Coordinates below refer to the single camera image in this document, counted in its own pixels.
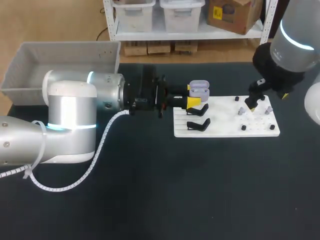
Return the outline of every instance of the white cable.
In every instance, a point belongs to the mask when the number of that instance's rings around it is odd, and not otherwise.
[[[28,164],[28,165],[24,165],[24,166],[18,167],[16,169],[12,169],[10,171],[6,171],[6,172],[3,172],[3,173],[0,173],[0,179],[4,178],[4,177],[8,177],[8,176],[13,175],[13,174],[18,174],[18,173],[26,170],[29,167],[30,167],[30,165]]]
[[[96,150],[96,153],[93,157],[93,160],[88,168],[88,170],[84,173],[84,175],[82,177],[80,177],[80,179],[74,183],[72,183],[71,185],[69,186],[65,186],[65,187],[58,187],[58,188],[52,188],[52,187],[47,187],[47,186],[44,186],[42,185],[40,182],[37,181],[37,179],[35,178],[35,176],[33,175],[33,173],[31,173],[30,175],[30,178],[32,180],[32,182],[40,189],[42,190],[45,190],[45,191],[48,191],[48,192],[64,192],[64,191],[68,191],[70,189],[73,189],[75,188],[76,186],[78,186],[80,183],[82,183],[86,178],[87,176],[90,174],[90,172],[92,171],[92,169],[94,168],[97,160],[98,160],[98,157],[99,157],[99,154],[101,152],[101,149],[102,149],[102,146],[104,145],[104,142],[106,140],[106,137],[107,137],[107,134],[109,132],[109,129],[112,125],[112,123],[120,116],[122,115],[129,115],[129,110],[124,110],[124,111],[120,111],[118,112],[116,115],[114,115],[110,121],[108,122],[108,124],[106,125],[105,129],[104,129],[104,132],[102,134],[102,138],[100,140],[100,143],[99,143],[99,146],[98,146],[98,149]]]
[[[34,161],[34,163],[32,164],[31,167],[28,167],[24,171],[23,179],[27,179],[27,177],[32,174],[32,170],[35,169],[35,167],[40,163],[42,157],[44,156],[45,149],[46,149],[46,140],[47,140],[47,129],[46,129],[46,126],[44,125],[44,123],[42,121],[34,120],[32,123],[33,124],[37,124],[38,123],[40,125],[41,130],[42,130],[42,142],[41,142],[40,151],[39,151],[39,154],[38,154],[36,160]]]
[[[40,189],[42,190],[45,190],[45,191],[48,191],[48,192],[64,192],[64,191],[68,191],[70,189],[73,189],[75,188],[76,186],[78,186],[80,183],[82,183],[86,178],[87,176],[90,174],[90,172],[92,171],[92,169],[94,168],[97,160],[98,160],[98,157],[99,157],[99,154],[101,152],[101,149],[102,149],[102,146],[104,145],[104,142],[106,140],[106,137],[107,137],[107,134],[109,132],[109,129],[112,125],[112,123],[120,116],[122,115],[129,115],[129,110],[123,110],[123,111],[120,111],[118,112],[117,114],[115,114],[111,119],[110,121],[108,122],[108,124],[106,125],[105,129],[104,129],[104,132],[102,134],[102,138],[100,140],[100,143],[99,143],[99,146],[98,146],[98,149],[96,150],[96,153],[93,157],[93,160],[89,166],[89,168],[87,169],[87,171],[84,173],[84,175],[76,182],[72,183],[71,185],[68,185],[68,186],[65,186],[65,187],[58,187],[58,188],[52,188],[52,187],[47,187],[47,186],[44,186],[42,185],[40,182],[37,181],[37,179],[35,178],[34,174],[30,173],[30,178],[32,180],[32,182]],[[31,166],[30,164],[27,164],[27,165],[24,165],[24,166],[21,166],[19,168],[16,168],[16,169],[13,169],[13,170],[10,170],[10,171],[6,171],[6,172],[3,172],[0,174],[0,179],[1,178],[4,178],[4,177],[7,177],[7,176],[10,176],[10,175],[13,175],[13,174],[17,174],[17,173],[20,173],[24,170],[28,170],[30,169]]]

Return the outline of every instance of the black table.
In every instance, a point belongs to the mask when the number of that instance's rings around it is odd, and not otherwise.
[[[141,68],[122,64],[119,72],[134,80]],[[249,63],[156,68],[168,82],[208,80],[215,96],[246,95],[260,77]],[[284,101],[269,93],[279,137],[175,138],[171,109],[163,119],[143,112],[114,123],[95,169],[70,191],[42,191],[23,174],[0,179],[0,238],[319,239],[320,126],[304,109],[317,73]],[[9,115],[47,123],[47,113],[13,106]],[[98,114],[97,144],[110,118]],[[64,187],[89,164],[42,164],[34,173],[45,185]]]

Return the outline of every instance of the plastic storage box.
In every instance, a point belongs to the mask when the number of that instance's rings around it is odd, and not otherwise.
[[[16,106],[45,105],[42,83],[50,70],[117,73],[120,42],[24,42],[10,63],[1,91]]]
[[[168,33],[198,31],[201,7],[205,0],[160,0],[164,9],[165,29]]]
[[[113,2],[119,24],[123,32],[151,32],[152,11],[156,0],[146,0],[144,4],[117,4]]]

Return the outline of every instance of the white board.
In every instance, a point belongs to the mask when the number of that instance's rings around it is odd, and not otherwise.
[[[268,96],[259,100],[254,112],[251,112],[245,103],[248,96],[210,96],[207,102],[195,107],[202,109],[208,103],[209,109],[204,116],[187,115],[186,110],[180,107],[173,108],[174,136],[177,138],[247,138],[247,137],[277,137],[280,134],[279,126],[274,112],[266,114],[268,107],[272,107]],[[243,107],[245,113],[238,115]],[[188,130],[187,122],[203,124],[210,118],[210,125],[201,132]]]

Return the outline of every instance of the metal shelf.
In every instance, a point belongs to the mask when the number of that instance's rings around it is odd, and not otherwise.
[[[198,32],[168,33],[166,32],[165,16],[163,9],[157,3],[152,13],[152,32],[124,32],[118,19],[114,20],[112,0],[103,0],[105,15],[111,41],[158,41],[158,40],[209,40],[209,39],[258,39],[261,44],[268,40],[274,13],[278,0],[267,0],[267,13],[265,24],[261,20],[246,34],[241,35],[229,32],[207,24],[205,10],[200,15]]]

